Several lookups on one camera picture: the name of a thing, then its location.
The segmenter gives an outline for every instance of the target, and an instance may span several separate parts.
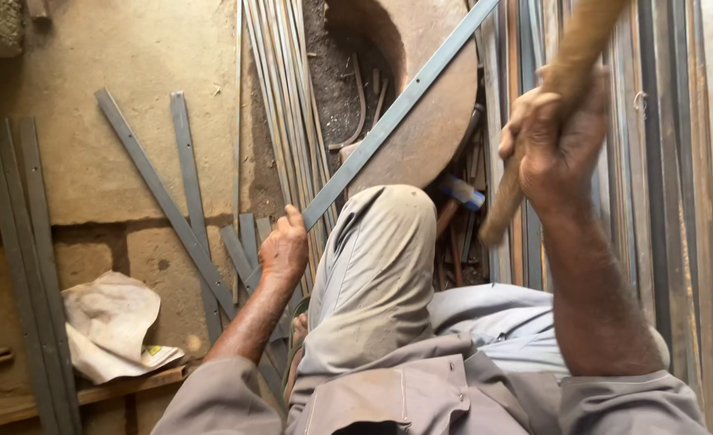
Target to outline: white paper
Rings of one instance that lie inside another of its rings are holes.
[[[142,344],[161,300],[139,280],[106,272],[62,296],[72,365],[94,384],[143,375],[185,354],[179,348]]]

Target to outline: gray trousers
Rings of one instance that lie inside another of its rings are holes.
[[[436,223],[412,186],[376,186],[346,203],[318,266],[299,375],[340,375],[461,331],[503,371],[568,375],[551,294],[504,284],[434,293]]]

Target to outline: sleeve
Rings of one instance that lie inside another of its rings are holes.
[[[152,435],[278,435],[281,418],[258,395],[255,366],[233,356],[198,367]]]
[[[566,378],[561,382],[564,435],[708,433],[694,392],[661,370],[617,378]]]

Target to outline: curved metal piece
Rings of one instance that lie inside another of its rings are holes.
[[[356,141],[356,138],[359,137],[359,134],[362,132],[362,127],[364,127],[364,117],[365,113],[367,112],[367,104],[365,103],[364,100],[364,87],[362,86],[362,73],[359,69],[359,57],[356,55],[356,53],[351,54],[351,61],[354,63],[354,76],[356,77],[356,90],[359,92],[359,104],[360,104],[360,110],[359,110],[359,124],[356,125],[356,131],[354,132],[353,135],[351,135],[350,138],[346,139],[343,143],[339,143],[337,145],[330,145],[329,150],[338,150],[341,149],[342,147],[346,145],[351,145]]]

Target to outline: hammer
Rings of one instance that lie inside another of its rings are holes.
[[[442,207],[442,211],[440,211],[440,215],[437,218],[437,238],[439,238],[448,227],[451,219],[461,205],[471,211],[477,211],[482,207],[482,204],[486,202],[485,195],[477,192],[474,187],[450,174],[442,179],[440,191],[447,193],[451,198],[444,207]]]
[[[580,0],[574,6],[574,15],[566,26],[557,56],[544,74],[541,91],[560,95],[561,121],[578,105],[587,90],[588,77],[597,58],[606,47],[609,35],[617,24],[619,15],[629,0]],[[525,135],[519,135],[515,153],[504,169],[498,184],[496,199],[488,211],[479,237],[485,244],[501,242],[507,226],[523,200],[520,190],[520,163],[525,155]]]

